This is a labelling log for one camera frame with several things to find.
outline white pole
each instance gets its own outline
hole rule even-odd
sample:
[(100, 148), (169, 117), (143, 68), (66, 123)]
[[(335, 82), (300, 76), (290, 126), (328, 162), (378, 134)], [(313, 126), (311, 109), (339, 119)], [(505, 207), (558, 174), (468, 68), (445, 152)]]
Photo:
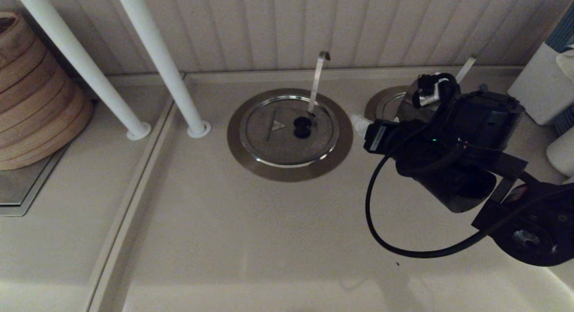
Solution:
[(145, 0), (119, 1), (189, 125), (188, 135), (192, 138), (201, 138), (207, 135), (211, 126), (208, 122), (201, 120), (197, 108), (193, 105), (189, 91), (181, 79), (178, 68), (145, 4)]
[(113, 114), (127, 127), (127, 137), (131, 140), (145, 138), (152, 130), (146, 122), (141, 122), (131, 108), (109, 83), (94, 60), (84, 50), (70, 28), (60, 17), (49, 0), (20, 0), (26, 9), (52, 39), (73, 67), (80, 73), (95, 93), (111, 109)]

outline white paneling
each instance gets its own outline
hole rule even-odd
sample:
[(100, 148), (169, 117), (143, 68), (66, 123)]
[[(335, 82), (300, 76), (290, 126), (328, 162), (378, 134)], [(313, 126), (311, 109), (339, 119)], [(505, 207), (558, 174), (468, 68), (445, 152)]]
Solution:
[(102, 35), (102, 40), (111, 48), (111, 53), (120, 63), (124, 73), (144, 73), (148, 65), (138, 53), (131, 37), (123, 26), (118, 22), (118, 16), (109, 0), (78, 0), (78, 3), (86, 11), (94, 27), (100, 33), (115, 33), (115, 35)]
[(369, 0), (339, 0), (335, 16), (331, 67), (349, 67), (357, 52)]
[(528, 20), (533, 16), (544, 0), (518, 0), (507, 18), (502, 22), (488, 46), (480, 56), (480, 64), (502, 65), (503, 57), (510, 49), (518, 48), (515, 45), (516, 37), (522, 30), (531, 31), (527, 26)]
[(227, 69), (252, 69), (243, 0), (209, 0)]
[(209, 0), (176, 0), (185, 28), (193, 42), (201, 71), (226, 70)]
[(244, 0), (255, 69), (277, 68), (274, 0)]
[(490, 0), (461, 0), (427, 65), (451, 65)]
[(354, 65), (376, 67), (389, 38), (400, 0), (369, 0)]
[(513, 48), (505, 53), (502, 63), (519, 64), (523, 59), (529, 59), (534, 53), (533, 48), (539, 48), (539, 43), (560, 19), (572, 0), (544, 0), (542, 5), (527, 21), (523, 29), (514, 39)]
[(379, 59), (380, 66), (402, 65), (431, 0), (400, 0), (389, 38)]
[[(52, 0), (107, 74), (155, 67), (119, 0)], [(524, 65), (573, 0), (146, 0), (180, 70)], [(21, 9), (0, 0), (0, 9)]]
[(277, 65), (279, 69), (303, 67), (306, 1), (275, 0)]
[(199, 71), (193, 45), (185, 31), (181, 14), (178, 13), (176, 0), (145, 0), (152, 12), (156, 24), (166, 41), (168, 50), (174, 57), (178, 69), (182, 71)]
[(461, 0), (430, 0), (426, 14), (401, 65), (419, 65), (443, 36), (449, 20)]
[(511, 6), (518, 0), (490, 0), (488, 7), (482, 13), (480, 20), (474, 30), (466, 38), (466, 42), (461, 52), (455, 59), (455, 64), (465, 63), (471, 54), (478, 55), (478, 61), (482, 61), (480, 53), (488, 42), (492, 39), (496, 31), (510, 13)]
[(102, 36), (94, 27), (90, 18), (82, 9), (78, 0), (50, 0), (60, 10), (60, 14), (72, 32), (80, 38), (80, 42), (94, 58), (96, 64), (107, 73), (123, 73), (119, 61), (106, 44), (100, 44)]
[(330, 50), (338, 0), (307, 0), (303, 65), (315, 67), (318, 53)]

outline blue striped cloth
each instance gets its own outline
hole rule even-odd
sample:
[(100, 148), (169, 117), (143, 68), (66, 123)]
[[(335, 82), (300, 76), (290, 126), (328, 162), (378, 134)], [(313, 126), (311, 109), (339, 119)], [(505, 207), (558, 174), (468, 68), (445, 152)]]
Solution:
[[(546, 40), (546, 44), (558, 53), (566, 52), (570, 49), (568, 46), (574, 44), (574, 4), (570, 6), (566, 15)], [(574, 105), (566, 108), (554, 118), (554, 128), (558, 136), (572, 127), (574, 127)]]

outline white surface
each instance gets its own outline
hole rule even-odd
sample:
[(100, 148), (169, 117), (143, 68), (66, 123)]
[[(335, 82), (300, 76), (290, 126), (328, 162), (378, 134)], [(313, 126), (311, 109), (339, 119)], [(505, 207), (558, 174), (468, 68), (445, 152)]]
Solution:
[(178, 107), (181, 110), (185, 120), (189, 125), (189, 129), (195, 136), (205, 136), (209, 131), (207, 126), (201, 120), (199, 112), (193, 105), (191, 96), (185, 87), (181, 75), (176, 67), (174, 60), (166, 47), (164, 39), (161, 36), (160, 30), (156, 26), (156, 22), (152, 18), (148, 7), (144, 0), (120, 0), (123, 8), (125, 8), (135, 30), (138, 32), (139, 38), (144, 43), (146, 50), (152, 57), (153, 63), (160, 71), (161, 77), (164, 79), (165, 85), (170, 90), (170, 93)]
[[(156, 122), (164, 87), (119, 87)], [(0, 311), (84, 311), (92, 270), (147, 139), (131, 142), (106, 105), (68, 148), (23, 217), (0, 218)]]
[(109, 302), (112, 301), (109, 297), (115, 295), (117, 291), (118, 279), (122, 275), (129, 251), (131, 251), (131, 244), (138, 232), (139, 222), (143, 212), (145, 212), (140, 203), (142, 198), (146, 197), (147, 186), (151, 182), (150, 177), (153, 175), (155, 162), (159, 157), (176, 112), (178, 112), (178, 108), (170, 98), (161, 112), (156, 128), (150, 135), (144, 156), (134, 175), (135, 178), (130, 182), (126, 196), (117, 210), (113, 225), (106, 238), (106, 244), (102, 248), (102, 252), (106, 254), (106, 259), (102, 268), (98, 270), (98, 283), (94, 286), (94, 296), (88, 309), (90, 312), (109, 311), (111, 304)]
[[(505, 91), (513, 78), (489, 81)], [(322, 94), (348, 114), (412, 77), (322, 81)], [(483, 81), (469, 75), (465, 87)], [(309, 81), (193, 87), (213, 124), (190, 140), (181, 116), (149, 186), (147, 213), (135, 240), (115, 311), (569, 311), (574, 292), (549, 269), (519, 263), (490, 239), (442, 259), (396, 256), (379, 247), (364, 216), (365, 188), (379, 156), (355, 136), (339, 167), (304, 183), (268, 181), (231, 155), (228, 121), (244, 101), (269, 89), (307, 88)], [(524, 118), (508, 152), (531, 161), (543, 181), (564, 178), (547, 163), (550, 128)], [(373, 218), (390, 243), (436, 249), (475, 232), (479, 208), (451, 214), (418, 183), (385, 167), (373, 196)]]
[(574, 128), (570, 128), (546, 149), (552, 166), (567, 177), (574, 177)]
[[(106, 74), (155, 71), (118, 0), (51, 0)], [(146, 0), (180, 71), (524, 65), (572, 0)], [(20, 9), (0, 0), (0, 9)]]
[(556, 64), (557, 55), (543, 43), (508, 90), (539, 125), (574, 103), (574, 82)]
[(98, 94), (100, 99), (111, 108), (112, 112), (127, 127), (137, 139), (149, 134), (146, 126), (137, 118), (131, 108), (126, 104), (117, 90), (109, 83), (94, 60), (84, 50), (70, 28), (60, 17), (49, 0), (20, 0), (27, 10), (34, 16), (42, 29), (66, 59), (80, 73), (82, 78)]

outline round metal plate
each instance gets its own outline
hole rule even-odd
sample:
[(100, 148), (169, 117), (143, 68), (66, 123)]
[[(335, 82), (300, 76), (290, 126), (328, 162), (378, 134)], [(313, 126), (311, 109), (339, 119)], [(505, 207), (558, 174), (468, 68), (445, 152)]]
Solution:
[(365, 118), (372, 121), (377, 119), (394, 120), (408, 87), (396, 86), (379, 91), (367, 103)]
[(293, 121), (307, 117), (309, 90), (277, 89), (256, 95), (231, 118), (227, 141), (236, 160), (275, 181), (304, 181), (334, 169), (351, 149), (352, 127), (345, 112), (318, 94), (309, 138), (293, 134)]

